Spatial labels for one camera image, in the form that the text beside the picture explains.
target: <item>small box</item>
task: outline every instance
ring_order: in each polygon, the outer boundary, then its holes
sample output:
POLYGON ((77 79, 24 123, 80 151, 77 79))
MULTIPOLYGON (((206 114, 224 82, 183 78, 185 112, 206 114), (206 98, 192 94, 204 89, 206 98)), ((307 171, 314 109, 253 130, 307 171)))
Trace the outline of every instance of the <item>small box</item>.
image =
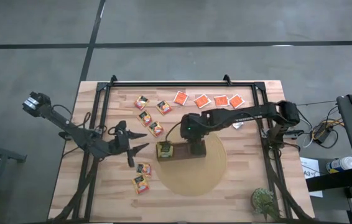
POLYGON ((184 104, 187 101, 187 98, 188 98, 187 94, 182 93, 181 91, 178 91, 174 98, 174 102, 184 106, 184 104))
POLYGON ((143 124, 144 127, 147 127, 147 125, 149 125, 152 121, 151 115, 147 111, 143 111, 143 113, 139 114, 137 118, 143 124))
POLYGON ((155 146, 157 148, 157 157, 160 158, 170 158, 174 153, 174 146, 171 142, 157 142, 155 146))
POLYGON ((170 105, 165 100, 163 100, 163 101, 159 102, 159 104, 157 104, 157 109, 162 114, 167 114, 172 110, 170 105))
POLYGON ((143 175, 140 175, 139 177, 136 177, 135 179, 132 180, 134 190, 136 191, 137 194, 141 194, 145 192, 146 190, 149 190, 149 183, 144 178, 143 175))
POLYGON ((134 102, 134 105, 139 108, 140 110, 143 110, 143 108, 149 103, 149 99, 147 99, 144 96, 139 96, 138 99, 134 102))

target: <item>tan circle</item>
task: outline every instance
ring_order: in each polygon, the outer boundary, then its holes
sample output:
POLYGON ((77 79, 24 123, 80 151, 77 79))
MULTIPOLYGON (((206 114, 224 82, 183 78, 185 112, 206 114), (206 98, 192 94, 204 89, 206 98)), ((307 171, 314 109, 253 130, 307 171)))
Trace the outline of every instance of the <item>tan circle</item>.
MULTIPOLYGON (((168 140, 185 142, 180 137, 179 127, 169 134, 168 140)), ((204 158, 158 162, 154 153, 153 168, 158 178, 175 194, 199 196, 210 192, 219 184, 226 170, 227 154, 215 133, 205 136, 205 146, 204 158)))

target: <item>white bottle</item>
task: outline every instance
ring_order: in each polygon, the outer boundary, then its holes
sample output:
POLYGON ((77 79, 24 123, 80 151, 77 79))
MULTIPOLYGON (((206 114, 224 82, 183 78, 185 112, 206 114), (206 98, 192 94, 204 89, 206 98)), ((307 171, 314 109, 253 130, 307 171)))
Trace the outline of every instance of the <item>white bottle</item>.
POLYGON ((344 170, 352 169, 352 157, 344 157, 327 163, 327 171, 330 174, 343 172, 344 170))

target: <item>red packet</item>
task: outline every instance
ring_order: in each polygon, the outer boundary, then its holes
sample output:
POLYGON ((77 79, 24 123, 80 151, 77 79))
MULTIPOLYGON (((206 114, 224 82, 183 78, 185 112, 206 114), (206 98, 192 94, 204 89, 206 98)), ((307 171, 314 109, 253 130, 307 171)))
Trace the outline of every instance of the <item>red packet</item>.
POLYGON ((132 180, 134 190, 136 191, 137 194, 141 194, 145 192, 146 190, 149 190, 149 183, 147 182, 146 178, 144 178, 143 175, 136 177, 135 179, 132 180))
POLYGON ((215 99, 216 106, 228 106, 228 105, 230 105, 226 95, 215 96, 213 98, 215 99))
POLYGON ((241 106, 243 103, 245 103, 245 100, 243 100, 238 94, 235 94, 233 97, 231 97, 229 100, 229 103, 231 106, 236 109, 237 107, 241 106))
POLYGON ((198 108, 201 109, 204 106, 210 104, 211 100, 205 94, 202 94, 200 97, 194 100, 194 103, 198 106, 198 108))
POLYGON ((159 104, 157 104, 157 109, 162 114, 167 114, 167 113, 169 113, 172 110, 170 105, 165 100, 161 101, 161 102, 159 102, 159 104))
POLYGON ((159 124, 158 121, 152 123, 149 126, 150 132, 155 136, 158 137, 161 133, 164 132, 164 128, 159 124))
POLYGON ((181 91, 178 91, 174 98, 174 102, 184 106, 184 104, 187 101, 187 98, 188 98, 187 94, 182 93, 181 91))
POLYGON ((151 177, 151 166, 148 163, 138 164, 136 172, 138 175, 143 175, 144 177, 151 177))
POLYGON ((147 99, 144 96, 139 96, 138 99, 134 102, 134 105, 139 108, 140 110, 143 110, 143 108, 149 103, 149 99, 147 99))
POLYGON ((144 125, 144 127, 147 127, 147 125, 149 125, 152 121, 151 115, 147 111, 143 111, 143 113, 139 114, 137 118, 144 125))

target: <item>orange packet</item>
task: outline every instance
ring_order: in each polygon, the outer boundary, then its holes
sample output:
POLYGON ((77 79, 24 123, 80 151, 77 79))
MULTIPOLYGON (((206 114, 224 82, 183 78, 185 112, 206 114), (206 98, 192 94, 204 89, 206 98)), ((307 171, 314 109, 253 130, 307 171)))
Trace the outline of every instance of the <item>orange packet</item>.
POLYGON ((133 179, 132 183, 134 186, 134 190, 136 191, 137 194, 141 194, 146 190, 149 190, 149 183, 147 182, 146 178, 144 178, 143 175, 140 175, 139 177, 136 177, 135 179, 133 179))
POLYGON ((184 104, 187 101, 187 98, 188 98, 187 94, 185 94, 185 93, 183 93, 181 91, 178 91, 176 93, 175 98, 174 98, 174 102, 184 106, 184 104))
POLYGON ((164 128, 159 124, 158 121, 152 123, 149 126, 149 130, 155 137, 158 137, 161 133, 164 132, 164 128))
POLYGON ((165 115, 172 110, 172 107, 165 100, 162 100, 159 104, 157 104, 157 109, 165 115))
POLYGON ((201 109, 204 106, 210 104, 211 100, 205 94, 202 94, 200 97, 194 100, 194 103, 198 106, 198 108, 201 109))
POLYGON ((228 105, 230 105, 226 95, 215 96, 213 98, 215 99, 216 106, 228 106, 228 105))
POLYGON ((138 99, 134 102, 134 106, 143 110, 143 108, 149 103, 149 99, 144 96, 139 96, 138 99))
POLYGON ((147 127, 152 121, 151 115, 147 111, 143 111, 139 116, 137 116, 139 121, 144 125, 144 127, 147 127))
POLYGON ((233 106, 234 109, 238 108, 241 106, 243 103, 245 103, 245 100, 243 100, 238 94, 235 94, 233 97, 231 97, 228 100, 229 104, 233 106))

